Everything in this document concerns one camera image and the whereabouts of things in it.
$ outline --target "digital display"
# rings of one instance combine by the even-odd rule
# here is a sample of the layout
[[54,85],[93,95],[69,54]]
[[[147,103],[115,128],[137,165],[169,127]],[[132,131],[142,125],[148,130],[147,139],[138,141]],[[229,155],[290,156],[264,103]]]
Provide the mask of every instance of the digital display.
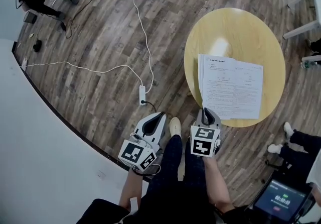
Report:
[[296,214],[305,197],[304,193],[272,179],[254,206],[272,216],[289,221]]

